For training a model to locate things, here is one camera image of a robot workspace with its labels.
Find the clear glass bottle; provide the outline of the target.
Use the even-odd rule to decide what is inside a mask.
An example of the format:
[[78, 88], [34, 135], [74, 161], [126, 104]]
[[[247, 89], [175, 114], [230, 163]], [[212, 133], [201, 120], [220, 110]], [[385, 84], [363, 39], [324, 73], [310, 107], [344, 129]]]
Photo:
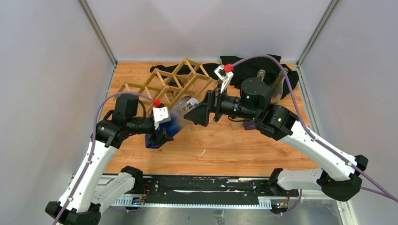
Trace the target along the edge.
[[236, 122], [236, 121], [231, 121], [230, 122], [230, 126], [232, 130], [238, 130], [238, 129], [242, 129], [243, 127], [243, 122]]

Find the clear bottle with black label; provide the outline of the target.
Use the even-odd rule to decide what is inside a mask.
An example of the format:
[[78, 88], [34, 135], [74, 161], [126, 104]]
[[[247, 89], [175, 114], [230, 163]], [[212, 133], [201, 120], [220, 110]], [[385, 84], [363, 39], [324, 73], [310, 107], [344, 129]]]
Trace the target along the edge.
[[265, 75], [266, 75], [266, 71], [263, 70], [263, 69], [260, 69], [260, 70], [257, 72], [256, 78], [263, 81]]

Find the clear bottle with silver label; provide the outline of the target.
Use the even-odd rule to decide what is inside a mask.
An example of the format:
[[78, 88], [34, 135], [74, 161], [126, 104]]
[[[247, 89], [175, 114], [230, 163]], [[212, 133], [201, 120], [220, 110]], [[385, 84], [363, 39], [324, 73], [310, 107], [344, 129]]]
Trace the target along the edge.
[[285, 81], [284, 73], [288, 73], [287, 68], [283, 68], [283, 71], [281, 70], [279, 72], [278, 77], [275, 79], [275, 81], [271, 84], [271, 103], [272, 104], [277, 104], [280, 99], [282, 98], [283, 95], [283, 83]]

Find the blue labelled clear bottle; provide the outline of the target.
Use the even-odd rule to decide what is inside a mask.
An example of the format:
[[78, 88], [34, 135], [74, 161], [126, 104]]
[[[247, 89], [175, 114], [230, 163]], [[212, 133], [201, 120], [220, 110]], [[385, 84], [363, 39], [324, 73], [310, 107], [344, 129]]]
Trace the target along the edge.
[[[170, 112], [171, 115], [171, 120], [169, 122], [165, 122], [160, 124], [160, 127], [167, 127], [168, 129], [170, 129], [173, 133], [174, 136], [179, 133], [185, 126], [187, 126], [188, 124], [190, 124], [190, 121], [185, 120], [184, 119], [184, 115], [186, 113], [187, 110], [187, 102], [192, 102], [193, 104], [198, 104], [199, 101], [194, 98], [194, 97], [190, 97], [190, 96], [184, 96], [182, 98], [180, 98], [175, 104], [174, 106], [172, 106]], [[145, 135], [145, 147], [148, 147], [148, 137], [150, 135]]]

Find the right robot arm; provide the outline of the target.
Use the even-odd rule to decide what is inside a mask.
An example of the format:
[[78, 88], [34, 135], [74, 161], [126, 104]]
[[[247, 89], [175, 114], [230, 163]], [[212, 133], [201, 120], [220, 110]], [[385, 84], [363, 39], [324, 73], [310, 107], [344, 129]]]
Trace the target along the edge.
[[342, 202], [355, 196], [362, 186], [360, 171], [366, 169], [368, 159], [336, 147], [326, 148], [325, 140], [311, 135], [295, 113], [270, 100], [271, 88], [262, 80], [248, 78], [241, 85], [239, 97], [227, 95], [221, 87], [209, 90], [184, 118], [204, 127], [209, 124], [211, 113], [214, 121], [223, 115], [252, 120], [261, 134], [294, 147], [318, 165], [312, 170], [274, 169], [268, 179], [268, 189], [273, 195], [306, 189], [321, 191]]

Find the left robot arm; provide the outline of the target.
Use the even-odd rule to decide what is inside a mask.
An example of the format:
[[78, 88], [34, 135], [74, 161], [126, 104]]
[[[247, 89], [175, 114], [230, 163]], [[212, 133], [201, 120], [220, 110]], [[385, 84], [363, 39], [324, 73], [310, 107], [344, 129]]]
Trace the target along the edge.
[[96, 191], [106, 166], [124, 140], [137, 134], [151, 134], [154, 145], [173, 140], [166, 129], [160, 129], [160, 124], [172, 117], [159, 99], [137, 92], [117, 92], [104, 99], [98, 109], [114, 96], [118, 97], [115, 108], [107, 114], [112, 119], [97, 121], [99, 113], [95, 114], [91, 141], [77, 173], [59, 200], [46, 206], [55, 225], [97, 225], [119, 197], [128, 191], [137, 194], [143, 190], [142, 171], [127, 166]]

